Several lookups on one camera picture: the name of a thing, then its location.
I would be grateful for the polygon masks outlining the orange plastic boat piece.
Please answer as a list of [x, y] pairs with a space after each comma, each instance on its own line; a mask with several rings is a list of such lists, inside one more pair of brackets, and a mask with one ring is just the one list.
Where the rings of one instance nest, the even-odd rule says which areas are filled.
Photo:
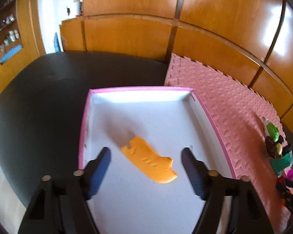
[[172, 169], [173, 159], [160, 156], [139, 136], [130, 140], [129, 145], [121, 147], [121, 152], [136, 168], [155, 182], [166, 184], [178, 177]]

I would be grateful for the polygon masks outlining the green white plastic cap toy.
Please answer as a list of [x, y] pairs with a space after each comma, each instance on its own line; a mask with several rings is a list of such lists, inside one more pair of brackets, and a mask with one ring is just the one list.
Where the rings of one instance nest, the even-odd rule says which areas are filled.
[[273, 142], [278, 141], [280, 136], [278, 127], [271, 123], [269, 120], [267, 120], [265, 117], [262, 117], [261, 120], [264, 126], [265, 136], [270, 137]]

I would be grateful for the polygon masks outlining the teal plastic holder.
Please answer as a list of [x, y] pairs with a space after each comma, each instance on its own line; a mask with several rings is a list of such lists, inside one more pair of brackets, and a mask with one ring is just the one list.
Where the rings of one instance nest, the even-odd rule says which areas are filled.
[[279, 159], [271, 159], [271, 167], [277, 176], [282, 174], [282, 170], [291, 166], [293, 164], [293, 154], [292, 151], [285, 154]]

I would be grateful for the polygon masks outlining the magenta plastic spool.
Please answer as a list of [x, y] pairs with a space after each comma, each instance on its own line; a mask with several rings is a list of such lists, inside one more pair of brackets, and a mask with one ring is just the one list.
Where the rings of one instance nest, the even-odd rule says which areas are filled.
[[286, 176], [285, 176], [288, 180], [293, 181], [293, 169], [290, 169]]

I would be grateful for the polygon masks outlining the brown hair brush toy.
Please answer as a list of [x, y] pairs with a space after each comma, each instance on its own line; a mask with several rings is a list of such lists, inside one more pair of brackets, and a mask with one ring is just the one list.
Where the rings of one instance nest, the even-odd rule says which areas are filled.
[[277, 141], [273, 141], [270, 136], [266, 136], [265, 138], [265, 146], [268, 155], [272, 159], [279, 159], [281, 157], [284, 157], [286, 154], [288, 154], [291, 150], [293, 145], [288, 144], [286, 146], [283, 146], [282, 143], [284, 142], [284, 138], [282, 135], [278, 137]]

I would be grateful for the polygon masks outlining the red plastic letter block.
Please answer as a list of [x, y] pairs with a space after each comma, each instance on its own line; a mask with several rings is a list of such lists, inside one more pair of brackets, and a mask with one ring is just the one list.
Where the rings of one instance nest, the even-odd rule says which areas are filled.
[[290, 202], [292, 193], [289, 188], [293, 188], [293, 181], [289, 180], [283, 176], [280, 176], [276, 182], [276, 189], [282, 195], [282, 197]]

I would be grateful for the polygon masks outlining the pink rimmed white tray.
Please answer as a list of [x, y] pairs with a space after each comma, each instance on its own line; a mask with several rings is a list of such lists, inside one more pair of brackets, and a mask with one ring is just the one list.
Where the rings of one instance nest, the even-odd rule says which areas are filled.
[[111, 150], [98, 193], [88, 202], [100, 233], [192, 233], [204, 207], [181, 162], [197, 160], [234, 177], [211, 115], [190, 88], [90, 90], [83, 114], [79, 167]]

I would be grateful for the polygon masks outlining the pink foam puzzle mat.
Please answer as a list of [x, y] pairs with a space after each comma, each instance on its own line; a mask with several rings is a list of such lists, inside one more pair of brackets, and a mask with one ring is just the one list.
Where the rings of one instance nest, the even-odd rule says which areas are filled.
[[276, 190], [278, 176], [265, 148], [262, 119], [283, 130], [275, 108], [229, 75], [190, 58], [172, 54], [164, 84], [195, 89], [224, 142], [237, 178], [250, 177], [275, 233], [287, 226], [290, 212]]

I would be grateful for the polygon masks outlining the blue foam mat piece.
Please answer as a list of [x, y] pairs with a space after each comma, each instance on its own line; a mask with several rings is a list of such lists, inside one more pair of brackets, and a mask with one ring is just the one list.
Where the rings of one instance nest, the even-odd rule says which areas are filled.
[[22, 49], [22, 45], [16, 45], [12, 49], [10, 49], [7, 53], [5, 53], [1, 58], [0, 58], [0, 63], [3, 64], [7, 60], [9, 60], [11, 57], [13, 57], [17, 52], [19, 52]]

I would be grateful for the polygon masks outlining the wooden wall shelf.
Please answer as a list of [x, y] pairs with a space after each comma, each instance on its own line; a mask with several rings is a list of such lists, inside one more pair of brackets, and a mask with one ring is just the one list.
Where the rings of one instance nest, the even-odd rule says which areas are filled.
[[16, 0], [6, 0], [0, 8], [0, 58], [19, 44], [23, 47], [17, 21]]

